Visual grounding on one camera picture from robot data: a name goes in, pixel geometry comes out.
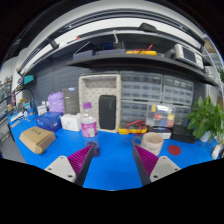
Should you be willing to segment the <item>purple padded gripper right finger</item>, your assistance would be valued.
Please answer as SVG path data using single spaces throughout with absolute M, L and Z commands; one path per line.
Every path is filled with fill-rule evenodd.
M 167 156 L 158 157 L 137 145 L 133 146 L 132 154 L 143 186 L 180 170 Z

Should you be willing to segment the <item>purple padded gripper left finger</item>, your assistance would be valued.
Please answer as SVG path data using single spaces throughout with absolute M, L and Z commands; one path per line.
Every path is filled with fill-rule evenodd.
M 87 146 L 70 156 L 59 156 L 45 170 L 65 180 L 82 186 L 94 156 L 93 146 Z

